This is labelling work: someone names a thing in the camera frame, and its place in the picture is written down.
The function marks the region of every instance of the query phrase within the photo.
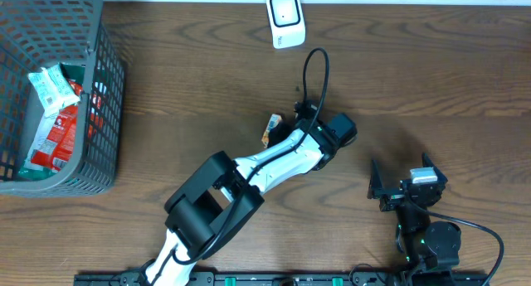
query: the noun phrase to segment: wooden table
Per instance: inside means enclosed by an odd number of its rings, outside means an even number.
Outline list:
[[[405,262],[397,219],[366,198],[370,158],[389,183],[426,151],[450,182],[432,209],[498,231],[493,285],[531,279],[529,7],[304,6],[304,45],[276,51],[265,5],[106,3],[129,66],[114,189],[90,198],[0,197],[0,284],[69,285],[159,252],[164,202],[211,154],[261,150],[271,113],[292,116],[308,52],[331,74],[323,117],[345,112],[359,139],[295,177],[215,256],[221,271],[348,271]],[[322,59],[309,68],[318,99]],[[459,269],[489,271],[494,238],[462,226]]]

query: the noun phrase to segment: plastic basket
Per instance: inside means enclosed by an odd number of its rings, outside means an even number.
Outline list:
[[[91,196],[112,187],[124,68],[100,22],[102,6],[103,0],[0,0],[0,194]],[[43,113],[27,73],[58,62],[85,66],[74,151],[54,176],[18,181]],[[93,96],[101,97],[99,108]]]

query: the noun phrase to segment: wood grain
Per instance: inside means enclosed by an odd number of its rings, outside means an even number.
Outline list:
[[[316,46],[329,52],[324,111],[346,112],[359,139],[322,171],[265,195],[218,254],[225,271],[350,270],[404,262],[396,217],[366,199],[370,158],[391,179],[427,151],[450,183],[433,208],[504,238],[493,285],[531,279],[531,9],[306,5],[304,45],[276,51],[263,5],[106,3],[129,63],[115,188],[91,198],[0,197],[0,285],[69,285],[156,256],[164,202],[212,153],[261,150],[269,115],[291,115]],[[310,95],[322,84],[310,63]],[[459,269],[490,270],[497,244],[462,227]]]

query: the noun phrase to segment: black base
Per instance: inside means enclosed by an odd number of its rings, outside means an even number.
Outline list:
[[[388,274],[379,273],[383,279]],[[455,286],[477,286],[485,274],[453,274]],[[74,286],[141,286],[138,272],[122,274],[78,274],[74,277]],[[376,278],[374,272],[357,272],[353,281],[358,286],[386,286]],[[214,274],[212,272],[194,272],[190,275],[188,286],[353,286],[348,274]]]

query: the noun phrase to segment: black square outline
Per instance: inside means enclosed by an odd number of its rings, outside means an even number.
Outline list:
[[[285,24],[285,25],[278,25],[276,23],[275,13],[273,12],[273,0],[269,0],[269,5],[271,7],[271,16],[273,17],[273,23],[275,24],[276,27],[281,28],[281,27],[287,27],[287,26],[294,26],[300,23],[299,3],[297,2],[297,0],[295,0],[295,8],[297,9],[298,21],[294,23]]]

